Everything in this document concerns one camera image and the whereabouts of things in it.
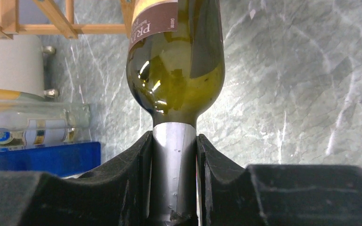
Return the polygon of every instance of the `blue container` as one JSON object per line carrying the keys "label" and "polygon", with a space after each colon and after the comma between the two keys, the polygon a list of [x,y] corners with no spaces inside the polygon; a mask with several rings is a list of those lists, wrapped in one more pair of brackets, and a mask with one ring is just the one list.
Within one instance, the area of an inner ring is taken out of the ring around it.
{"label": "blue container", "polygon": [[0,171],[45,171],[60,177],[100,165],[100,143],[86,142],[30,149],[0,149]]}

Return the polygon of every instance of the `bottle neck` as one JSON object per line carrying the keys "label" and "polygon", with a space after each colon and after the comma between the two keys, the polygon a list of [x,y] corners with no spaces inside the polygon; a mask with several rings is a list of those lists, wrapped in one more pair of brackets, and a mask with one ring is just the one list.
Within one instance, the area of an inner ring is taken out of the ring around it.
{"label": "bottle neck", "polygon": [[153,138],[149,219],[189,221],[196,217],[196,129],[161,123],[153,128]]}
{"label": "bottle neck", "polygon": [[172,112],[171,114],[160,114],[154,113],[152,114],[153,119],[153,127],[164,123],[183,123],[192,126],[195,129],[195,136],[196,136],[196,122],[198,116],[194,113],[185,113],[185,112]]}

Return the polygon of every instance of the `green glass bottle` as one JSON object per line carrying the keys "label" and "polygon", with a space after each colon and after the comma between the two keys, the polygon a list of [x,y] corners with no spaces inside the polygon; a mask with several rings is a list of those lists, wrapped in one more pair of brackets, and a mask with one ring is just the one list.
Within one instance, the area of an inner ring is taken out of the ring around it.
{"label": "green glass bottle", "polygon": [[154,124],[148,220],[197,223],[196,122],[224,83],[219,2],[138,0],[136,11],[126,70]]}

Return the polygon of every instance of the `brown label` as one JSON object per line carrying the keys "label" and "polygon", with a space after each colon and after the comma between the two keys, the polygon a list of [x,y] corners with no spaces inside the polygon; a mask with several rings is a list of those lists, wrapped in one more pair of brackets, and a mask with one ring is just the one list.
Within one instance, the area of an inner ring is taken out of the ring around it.
{"label": "brown label", "polygon": [[132,23],[129,50],[152,34],[177,31],[178,0],[159,1],[135,16]]}

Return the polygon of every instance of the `blue circular logo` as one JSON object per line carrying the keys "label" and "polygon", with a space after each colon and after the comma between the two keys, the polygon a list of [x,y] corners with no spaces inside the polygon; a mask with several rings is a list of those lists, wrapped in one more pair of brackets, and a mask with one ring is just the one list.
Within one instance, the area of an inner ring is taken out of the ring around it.
{"label": "blue circular logo", "polygon": [[10,142],[12,135],[9,131],[0,131],[0,143]]}

